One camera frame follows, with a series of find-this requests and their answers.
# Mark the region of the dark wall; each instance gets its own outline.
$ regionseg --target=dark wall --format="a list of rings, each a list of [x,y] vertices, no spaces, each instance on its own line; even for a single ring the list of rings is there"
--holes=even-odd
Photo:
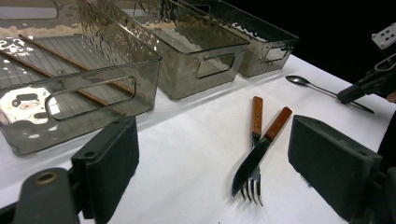
[[[351,83],[385,59],[371,35],[396,22],[390,0],[224,1],[299,36],[293,55]]]

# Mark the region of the wooden knife handle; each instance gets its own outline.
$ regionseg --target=wooden knife handle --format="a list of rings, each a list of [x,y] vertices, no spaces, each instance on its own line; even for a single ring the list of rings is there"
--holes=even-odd
[[[291,115],[291,110],[287,106],[283,107],[283,109],[280,111],[279,115],[276,117],[274,122],[271,124],[271,127],[265,133],[265,136],[268,140],[274,141],[275,137],[280,132],[282,127],[285,125],[286,121],[288,121],[288,118],[290,117],[290,115]]]
[[[259,96],[253,97],[251,133],[259,137],[262,136],[262,98]]]

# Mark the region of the black foam pad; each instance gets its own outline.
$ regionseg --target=black foam pad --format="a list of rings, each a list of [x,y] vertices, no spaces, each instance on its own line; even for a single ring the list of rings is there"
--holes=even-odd
[[[363,209],[363,192],[382,160],[328,124],[299,115],[293,117],[288,156],[294,169],[346,221]]]
[[[83,186],[85,218],[107,223],[139,163],[135,117],[115,120],[73,157],[73,173]]]

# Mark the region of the clear plastic bin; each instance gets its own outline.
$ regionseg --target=clear plastic bin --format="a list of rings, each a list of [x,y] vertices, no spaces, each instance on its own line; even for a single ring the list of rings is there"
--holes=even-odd
[[[0,2],[0,128],[15,154],[153,109],[155,51],[85,0],[24,2]]]
[[[102,1],[100,7],[157,51],[159,88],[172,100],[234,81],[248,41],[171,0]]]
[[[282,69],[299,37],[220,0],[177,0],[250,41],[238,72],[255,77]]]

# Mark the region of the wooden chopstick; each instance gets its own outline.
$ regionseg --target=wooden chopstick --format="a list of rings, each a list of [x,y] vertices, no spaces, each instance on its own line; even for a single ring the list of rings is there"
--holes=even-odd
[[[44,70],[42,70],[42,69],[30,64],[30,63],[27,63],[27,62],[19,59],[18,57],[15,57],[15,56],[13,56],[11,54],[8,54],[8,53],[6,53],[5,51],[3,51],[1,49],[0,49],[0,54],[3,55],[4,57],[8,58],[9,60],[22,65],[23,67],[26,67],[26,68],[38,73],[39,75],[41,75],[43,77],[47,77],[47,78],[55,77],[53,74],[50,74],[50,73],[48,73],[48,72],[46,72],[46,71],[44,71]],[[92,101],[92,102],[94,102],[94,103],[96,103],[98,105],[102,105],[102,106],[110,105],[109,102],[107,102],[107,101],[103,100],[102,98],[99,98],[99,97],[97,97],[97,96],[95,96],[95,95],[93,95],[93,94],[91,94],[91,93],[89,93],[87,91],[79,90],[79,91],[76,91],[76,93],[78,93],[79,95],[87,98],[88,100],[90,100],[90,101]],[[123,110],[119,110],[119,109],[114,108],[114,107],[113,107],[113,109],[116,112],[118,112],[119,114],[123,115],[123,116],[125,116],[125,114],[126,114],[125,111],[123,111]]]
[[[90,70],[91,70],[91,69],[90,69],[89,67],[87,67],[86,65],[84,65],[84,64],[82,64],[82,63],[79,63],[79,62],[76,62],[76,61],[74,61],[74,60],[71,59],[71,58],[65,57],[65,56],[63,56],[61,53],[59,53],[59,52],[57,52],[57,51],[55,51],[55,50],[53,50],[53,49],[50,49],[50,48],[48,48],[47,46],[45,46],[45,45],[43,45],[43,44],[41,44],[41,43],[39,43],[39,42],[37,42],[37,41],[34,41],[33,39],[29,38],[28,36],[19,35],[19,37],[22,38],[23,40],[25,40],[26,42],[31,43],[31,44],[33,44],[33,45],[36,45],[37,47],[39,47],[39,48],[41,48],[41,49],[47,51],[48,53],[51,53],[52,55],[54,55],[54,56],[56,56],[56,57],[58,57],[58,58],[64,60],[64,61],[67,62],[67,63],[70,63],[70,64],[74,65],[75,67],[77,67],[77,68],[79,68],[79,69],[81,69],[81,70],[83,70],[83,71],[90,71]],[[133,89],[131,89],[131,88],[129,88],[129,87],[127,87],[127,86],[125,86],[125,85],[123,85],[123,84],[117,82],[117,81],[115,81],[115,82],[110,82],[109,85],[112,86],[112,87],[114,87],[114,88],[117,88],[117,89],[120,90],[120,91],[123,91],[123,92],[127,93],[127,94],[130,95],[131,97],[134,96],[134,94],[135,94],[135,92],[134,92]]]

